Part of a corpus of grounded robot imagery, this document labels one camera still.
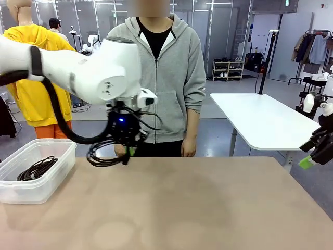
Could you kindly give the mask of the person's left hand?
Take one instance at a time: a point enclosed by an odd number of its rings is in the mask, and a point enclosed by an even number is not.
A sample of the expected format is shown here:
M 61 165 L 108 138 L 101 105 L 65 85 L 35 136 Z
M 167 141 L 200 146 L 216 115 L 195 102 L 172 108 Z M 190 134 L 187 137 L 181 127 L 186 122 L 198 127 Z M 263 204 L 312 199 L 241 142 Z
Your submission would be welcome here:
M 196 139 L 184 138 L 182 142 L 182 157 L 193 157 L 196 153 Z

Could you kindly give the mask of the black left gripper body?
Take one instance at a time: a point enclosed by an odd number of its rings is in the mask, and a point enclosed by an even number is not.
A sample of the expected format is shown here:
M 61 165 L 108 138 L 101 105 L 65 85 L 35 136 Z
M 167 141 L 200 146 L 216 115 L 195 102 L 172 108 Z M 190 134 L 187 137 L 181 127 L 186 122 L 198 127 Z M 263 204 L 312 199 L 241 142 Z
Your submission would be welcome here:
M 140 139 L 140 110 L 116 103 L 108 111 L 108 133 L 115 144 L 138 146 Z

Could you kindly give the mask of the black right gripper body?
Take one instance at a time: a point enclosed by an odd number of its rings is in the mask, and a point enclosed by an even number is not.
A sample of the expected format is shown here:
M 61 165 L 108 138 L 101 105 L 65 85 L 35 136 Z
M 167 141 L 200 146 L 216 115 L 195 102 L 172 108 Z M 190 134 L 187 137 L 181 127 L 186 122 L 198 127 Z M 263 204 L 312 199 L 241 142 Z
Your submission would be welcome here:
M 311 157 L 316 163 L 325 165 L 332 160 L 332 114 L 320 115 L 318 121 L 321 127 L 313 132 L 317 142 Z

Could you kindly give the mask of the person's right hand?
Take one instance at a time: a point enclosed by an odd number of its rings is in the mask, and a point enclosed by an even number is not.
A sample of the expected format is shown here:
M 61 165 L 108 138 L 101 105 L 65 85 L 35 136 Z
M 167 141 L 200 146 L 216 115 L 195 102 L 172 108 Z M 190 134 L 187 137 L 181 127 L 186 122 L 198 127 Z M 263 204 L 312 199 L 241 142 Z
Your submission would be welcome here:
M 114 152 L 117 157 L 123 157 L 127 154 L 127 148 L 121 144 L 115 144 Z

